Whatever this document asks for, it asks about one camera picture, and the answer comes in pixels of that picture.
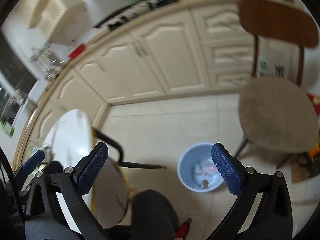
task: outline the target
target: chair leg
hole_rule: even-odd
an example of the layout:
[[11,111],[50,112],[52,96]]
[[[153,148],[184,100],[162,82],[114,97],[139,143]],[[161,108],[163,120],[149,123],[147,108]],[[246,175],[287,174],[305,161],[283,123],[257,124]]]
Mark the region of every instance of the chair leg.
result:
[[276,169],[278,170],[283,165],[285,165],[288,161],[290,161],[293,158],[293,156],[293,153],[288,154],[281,162],[279,162],[279,164],[276,166]]
[[122,162],[121,166],[124,168],[136,168],[136,169],[166,169],[167,168],[167,166],[165,165],[129,163],[129,162]]
[[242,152],[242,150],[248,144],[248,142],[249,142],[249,140],[245,136],[243,136],[241,144],[239,145],[238,149],[236,150],[236,154],[234,155],[234,157],[238,157],[238,155]]

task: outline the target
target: tile floor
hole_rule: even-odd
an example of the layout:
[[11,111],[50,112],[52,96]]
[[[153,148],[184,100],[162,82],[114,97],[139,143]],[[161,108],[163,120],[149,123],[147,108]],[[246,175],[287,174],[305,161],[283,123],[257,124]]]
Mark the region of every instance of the tile floor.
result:
[[[129,185],[141,190],[155,189],[164,194],[179,215],[180,222],[193,222],[187,240],[206,239],[227,214],[236,197],[225,184],[209,193],[186,189],[176,175],[180,155],[199,142],[221,142],[233,154],[242,138],[237,106],[238,94],[210,95],[182,99],[113,106],[102,131],[124,148],[125,160],[166,165],[165,170],[124,168]],[[109,154],[117,158],[116,151]],[[240,155],[242,164],[258,172],[273,174],[282,155],[249,147]],[[284,173],[293,211],[293,235],[307,222],[320,201],[320,176],[297,184],[291,183],[290,165]],[[250,225],[261,194],[242,230]],[[122,224],[129,224],[128,212]]]

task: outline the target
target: blue gripper pad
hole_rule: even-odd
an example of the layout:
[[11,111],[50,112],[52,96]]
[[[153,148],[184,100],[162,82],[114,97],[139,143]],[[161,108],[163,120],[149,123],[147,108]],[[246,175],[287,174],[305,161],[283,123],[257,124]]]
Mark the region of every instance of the blue gripper pad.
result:
[[[244,187],[244,178],[241,175],[241,169],[244,167],[235,157],[232,157],[221,143],[215,143],[211,149],[211,158],[217,166],[224,182],[226,183],[232,195],[240,196]],[[239,162],[238,169],[232,158]]]
[[74,180],[78,186],[78,195],[89,193],[94,181],[108,158],[108,146],[99,142],[87,157],[76,165]]

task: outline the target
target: wooden chair backrest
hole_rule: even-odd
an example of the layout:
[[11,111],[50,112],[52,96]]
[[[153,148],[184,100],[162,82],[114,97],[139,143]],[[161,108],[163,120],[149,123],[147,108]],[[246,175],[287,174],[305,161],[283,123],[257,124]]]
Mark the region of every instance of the wooden chair backrest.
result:
[[239,17],[242,27],[255,36],[252,76],[255,76],[259,50],[258,36],[287,41],[299,46],[296,84],[301,85],[304,47],[318,45],[318,29],[312,17],[289,5],[271,0],[241,0]]

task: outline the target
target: white round tabletop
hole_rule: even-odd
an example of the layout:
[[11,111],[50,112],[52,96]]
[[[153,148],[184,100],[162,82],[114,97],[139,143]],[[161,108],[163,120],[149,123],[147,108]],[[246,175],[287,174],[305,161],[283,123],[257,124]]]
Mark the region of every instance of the white round tabletop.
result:
[[[53,160],[60,162],[64,169],[68,166],[75,167],[94,147],[92,127],[87,114],[79,109],[65,113],[50,129],[43,143],[43,147],[45,146],[51,147]],[[57,198],[69,227],[80,233],[62,194],[57,193]],[[127,188],[121,171],[112,158],[108,157],[93,187],[82,199],[102,227],[109,228],[121,221],[128,205]]]

